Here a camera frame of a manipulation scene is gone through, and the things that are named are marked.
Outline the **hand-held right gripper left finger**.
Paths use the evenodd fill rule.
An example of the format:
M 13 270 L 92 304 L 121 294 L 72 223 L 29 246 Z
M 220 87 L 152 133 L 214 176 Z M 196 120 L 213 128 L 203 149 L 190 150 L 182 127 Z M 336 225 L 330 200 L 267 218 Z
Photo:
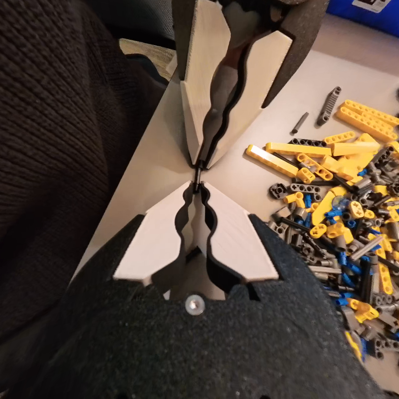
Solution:
M 188 208 L 193 182 L 187 181 L 145 213 L 114 274 L 114 280 L 154 285 L 167 292 L 177 285 L 185 265 L 183 228 L 189 221 Z

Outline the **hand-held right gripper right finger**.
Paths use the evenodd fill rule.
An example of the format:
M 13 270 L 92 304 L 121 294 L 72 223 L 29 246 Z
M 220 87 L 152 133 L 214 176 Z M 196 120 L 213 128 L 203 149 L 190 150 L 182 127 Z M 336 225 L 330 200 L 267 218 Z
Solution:
M 201 182 L 203 220 L 199 247 L 210 281 L 229 294 L 236 285 L 278 280 L 279 274 L 246 209 L 207 182 Z

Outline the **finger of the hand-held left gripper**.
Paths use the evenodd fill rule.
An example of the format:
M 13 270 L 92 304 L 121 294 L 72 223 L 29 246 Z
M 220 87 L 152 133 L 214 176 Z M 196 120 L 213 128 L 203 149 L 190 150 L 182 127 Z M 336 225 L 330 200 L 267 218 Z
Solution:
M 217 141 L 207 162 L 207 169 L 226 154 L 258 117 L 291 44 L 292 39 L 280 31 L 270 33 L 253 43 L 244 64 L 243 88 L 227 113 L 227 127 Z
M 204 143 L 203 123 L 211 109 L 213 76 L 225 57 L 231 31 L 221 7 L 212 1 L 196 1 L 186 74 L 180 83 L 187 147 L 196 165 Z

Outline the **pile of mixed building pieces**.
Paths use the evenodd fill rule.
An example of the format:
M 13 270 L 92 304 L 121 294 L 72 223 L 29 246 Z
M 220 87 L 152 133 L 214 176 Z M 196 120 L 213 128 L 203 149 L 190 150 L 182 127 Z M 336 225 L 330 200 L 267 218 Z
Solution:
M 245 154 L 291 178 L 269 227 L 335 302 L 359 360 L 398 355 L 398 116 L 346 99 L 334 114 L 355 128 L 322 140 L 250 144 Z

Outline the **blue storage bin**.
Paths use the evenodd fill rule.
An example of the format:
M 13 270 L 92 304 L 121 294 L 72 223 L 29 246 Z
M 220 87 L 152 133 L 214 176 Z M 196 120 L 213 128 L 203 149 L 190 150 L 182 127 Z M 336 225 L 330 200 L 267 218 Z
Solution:
M 397 0 L 331 0 L 327 13 L 399 37 Z

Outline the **dark grey short axle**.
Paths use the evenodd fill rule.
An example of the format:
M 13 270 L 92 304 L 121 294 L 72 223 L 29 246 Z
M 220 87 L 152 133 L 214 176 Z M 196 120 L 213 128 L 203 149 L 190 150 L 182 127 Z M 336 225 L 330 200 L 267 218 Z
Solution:
M 290 132 L 291 135 L 295 135 L 298 133 L 299 129 L 302 127 L 303 123 L 306 121 L 307 117 L 309 116 L 308 112 L 305 112 L 300 119 L 298 120 L 298 122 L 295 124 L 295 126 L 293 127 L 292 131 Z

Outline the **grey toothed rack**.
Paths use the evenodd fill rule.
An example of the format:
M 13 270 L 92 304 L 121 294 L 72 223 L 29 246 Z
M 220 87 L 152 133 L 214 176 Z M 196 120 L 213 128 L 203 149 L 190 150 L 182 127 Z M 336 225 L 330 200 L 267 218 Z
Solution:
M 338 99 L 339 95 L 341 94 L 341 91 L 342 91 L 342 88 L 337 86 L 327 95 L 326 100 L 323 104 L 323 107 L 322 107 L 322 109 L 319 113 L 319 116 L 317 118 L 317 121 L 316 121 L 316 125 L 318 127 L 325 125 L 329 121 L 331 114 L 333 112 L 333 109 L 335 107 L 335 104 L 337 102 L 337 99 Z

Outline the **person's dark knit sweater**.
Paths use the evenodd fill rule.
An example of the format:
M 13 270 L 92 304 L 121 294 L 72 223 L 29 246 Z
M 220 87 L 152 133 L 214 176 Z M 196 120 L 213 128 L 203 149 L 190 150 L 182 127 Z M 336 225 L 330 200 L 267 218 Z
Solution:
M 162 97 L 84 1 L 1 1 L 1 343 L 63 295 Z

